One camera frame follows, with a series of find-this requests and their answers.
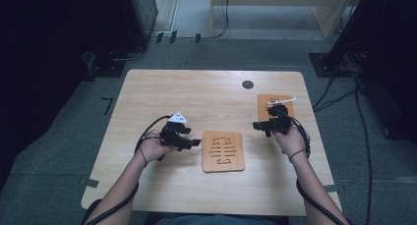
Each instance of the bracelet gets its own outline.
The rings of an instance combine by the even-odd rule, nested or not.
[[[139,146],[139,150],[141,151],[141,155],[142,155],[142,157],[144,158],[144,161],[145,161],[145,167],[144,168],[146,168],[148,166],[147,159],[145,158],[144,152],[142,151],[142,148],[140,146]]]
[[[292,163],[292,162],[291,162],[291,158],[292,158],[292,157],[294,157],[294,155],[296,155],[296,154],[298,154],[299,152],[302,152],[302,151],[304,151],[304,150],[306,150],[306,148],[300,149],[300,150],[298,150],[297,152],[293,153],[291,156],[289,156],[289,157],[288,157],[289,162],[290,162],[290,163]]]

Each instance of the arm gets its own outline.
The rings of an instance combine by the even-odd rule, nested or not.
[[[149,135],[149,138],[155,138],[158,136],[159,134],[151,134]],[[146,166],[144,157],[147,160],[147,163],[150,163],[159,158],[162,154],[171,152],[175,149],[173,146],[160,145],[159,139],[144,140],[141,148],[144,156],[142,156],[140,150],[135,153],[123,173],[120,175],[119,179],[111,187],[110,191],[106,194],[100,204],[89,216],[86,224],[131,194],[135,186],[138,184],[138,181],[141,178],[142,172]],[[129,201],[125,206],[111,214],[109,217],[105,218],[99,224],[129,224],[132,206],[133,200]]]
[[[279,143],[282,151],[288,156],[291,156],[295,152],[305,148],[304,140],[295,126],[292,126],[289,129],[287,135],[283,135],[280,132],[274,132],[273,135],[275,136],[276,141]],[[304,192],[313,200],[325,207],[332,214],[334,214],[344,224],[349,224],[317,177],[316,172],[314,171],[309,159],[307,158],[306,151],[303,150],[295,154],[291,158],[291,163],[294,166],[298,181],[300,182]],[[319,210],[314,208],[305,200],[304,204],[306,206],[306,213],[309,224],[334,224],[324,214],[322,214]]]

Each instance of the hand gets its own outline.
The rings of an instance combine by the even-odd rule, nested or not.
[[[177,147],[170,145],[161,145],[159,142],[159,133],[152,133],[145,137],[141,144],[142,153],[144,154],[147,163],[151,163],[165,153],[172,152]],[[141,156],[141,151],[138,150],[135,156]]]
[[[272,131],[282,151],[288,156],[306,147],[304,139],[296,126],[291,126],[286,135],[279,131]]]

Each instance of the small black dot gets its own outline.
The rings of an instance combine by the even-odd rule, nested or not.
[[[245,89],[252,89],[252,87],[254,87],[254,83],[252,83],[251,81],[243,81],[242,87],[244,87]]]

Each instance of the gray floor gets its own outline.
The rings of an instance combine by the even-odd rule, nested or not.
[[[299,39],[228,37],[203,39],[200,43],[178,38],[173,44],[169,44],[169,39],[158,44],[153,41],[144,54],[127,62],[121,78],[97,78],[93,83],[81,83],[51,129],[18,156],[1,194],[0,224],[81,222],[85,213],[81,207],[85,179],[89,177],[115,104],[112,103],[105,115],[108,101],[101,98],[117,99],[129,70],[299,71],[315,103],[328,79],[316,77],[308,53],[328,52],[334,41],[306,37],[311,36]],[[354,78],[336,79],[326,100],[354,88]],[[371,224],[416,224],[417,146],[407,140],[385,139],[383,124],[369,97],[360,94],[359,103],[368,127],[374,174]],[[354,224],[364,224],[368,163],[354,96],[316,113],[316,119],[343,211]],[[135,212],[132,224],[141,224],[145,216],[145,212]],[[290,222],[306,224],[303,217],[291,217]]]

